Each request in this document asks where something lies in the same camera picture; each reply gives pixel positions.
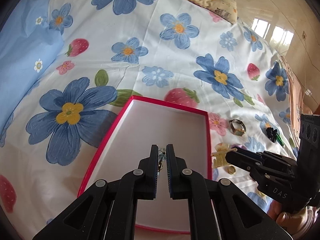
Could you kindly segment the right hand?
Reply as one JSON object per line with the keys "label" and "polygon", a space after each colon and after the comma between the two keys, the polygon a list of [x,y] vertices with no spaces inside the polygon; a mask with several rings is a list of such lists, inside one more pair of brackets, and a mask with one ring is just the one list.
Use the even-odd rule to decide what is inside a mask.
{"label": "right hand", "polygon": [[267,214],[293,239],[300,239],[314,226],[318,218],[319,209],[307,206],[298,213],[290,214],[283,211],[283,207],[275,200],[270,204]]}

